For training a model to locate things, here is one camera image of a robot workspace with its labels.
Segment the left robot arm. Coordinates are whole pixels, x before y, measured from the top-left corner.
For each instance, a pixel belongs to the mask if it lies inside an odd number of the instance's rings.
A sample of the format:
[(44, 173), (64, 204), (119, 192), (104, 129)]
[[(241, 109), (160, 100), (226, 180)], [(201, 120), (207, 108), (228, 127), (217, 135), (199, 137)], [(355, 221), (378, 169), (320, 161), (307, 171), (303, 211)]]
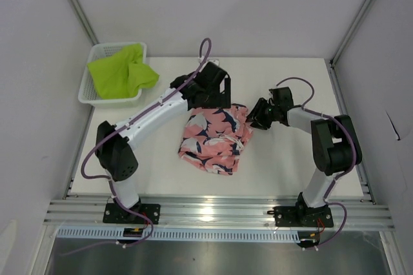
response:
[(125, 223), (140, 215), (139, 194), (130, 180), (138, 169), (134, 151), (153, 132), (172, 118), (195, 108), (228, 108), (231, 101), (229, 74), (208, 62), (200, 72), (175, 78), (163, 95), (140, 113), (111, 125), (102, 122), (97, 129), (95, 155), (110, 178), (110, 188), (120, 203), (117, 215)]

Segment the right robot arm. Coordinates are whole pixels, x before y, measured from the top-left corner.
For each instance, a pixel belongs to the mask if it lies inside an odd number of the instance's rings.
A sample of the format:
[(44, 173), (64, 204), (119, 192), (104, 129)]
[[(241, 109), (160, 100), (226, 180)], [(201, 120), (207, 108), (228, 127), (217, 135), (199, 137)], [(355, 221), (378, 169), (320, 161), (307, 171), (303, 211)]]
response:
[(302, 205), (294, 211), (296, 221), (307, 226), (317, 220), (317, 208), (327, 205), (336, 183), (361, 163), (361, 147), (350, 116), (330, 116), (296, 105), (288, 87), (274, 88), (270, 93), (270, 99), (259, 98), (247, 123), (268, 130), (278, 122), (311, 135), (316, 170), (300, 194)]

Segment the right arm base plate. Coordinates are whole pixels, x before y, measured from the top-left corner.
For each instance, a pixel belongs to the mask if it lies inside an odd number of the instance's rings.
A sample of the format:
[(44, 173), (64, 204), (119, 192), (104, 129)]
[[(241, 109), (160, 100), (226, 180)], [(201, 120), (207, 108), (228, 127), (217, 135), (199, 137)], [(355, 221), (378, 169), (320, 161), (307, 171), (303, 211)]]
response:
[(267, 211), (277, 227), (326, 227), (332, 228), (334, 220), (329, 206), (307, 207), (304, 203), (295, 206), (277, 206)]

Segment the pink shark print shorts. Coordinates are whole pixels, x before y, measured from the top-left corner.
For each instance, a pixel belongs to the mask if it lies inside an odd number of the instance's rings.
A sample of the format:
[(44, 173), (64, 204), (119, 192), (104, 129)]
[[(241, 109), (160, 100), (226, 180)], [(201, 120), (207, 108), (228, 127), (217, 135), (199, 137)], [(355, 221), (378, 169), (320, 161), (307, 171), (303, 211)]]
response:
[(237, 103), (230, 108), (193, 109), (184, 127), (178, 156), (205, 172), (233, 175), (253, 134), (247, 116), (248, 108)]

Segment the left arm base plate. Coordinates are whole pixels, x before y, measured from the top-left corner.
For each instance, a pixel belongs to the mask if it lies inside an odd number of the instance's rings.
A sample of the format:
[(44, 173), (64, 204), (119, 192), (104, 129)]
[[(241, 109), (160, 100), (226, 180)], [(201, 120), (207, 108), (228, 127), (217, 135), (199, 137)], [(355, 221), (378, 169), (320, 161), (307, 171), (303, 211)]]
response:
[(148, 223), (143, 218), (145, 216), (154, 225), (157, 225), (161, 214), (161, 205), (144, 203), (138, 205), (138, 208), (135, 208), (133, 212), (139, 213), (141, 216), (123, 210), (117, 203), (107, 203), (103, 213), (103, 223), (144, 225)]

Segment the lime green shorts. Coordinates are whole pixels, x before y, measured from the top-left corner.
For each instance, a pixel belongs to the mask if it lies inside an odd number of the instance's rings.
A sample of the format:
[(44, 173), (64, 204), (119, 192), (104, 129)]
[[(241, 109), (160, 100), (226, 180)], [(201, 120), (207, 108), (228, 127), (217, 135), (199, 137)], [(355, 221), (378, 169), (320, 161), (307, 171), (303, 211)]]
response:
[(143, 61), (143, 46), (135, 43), (122, 47), (112, 56), (87, 64), (94, 88), (102, 99), (128, 99), (139, 90), (152, 88), (159, 74)]

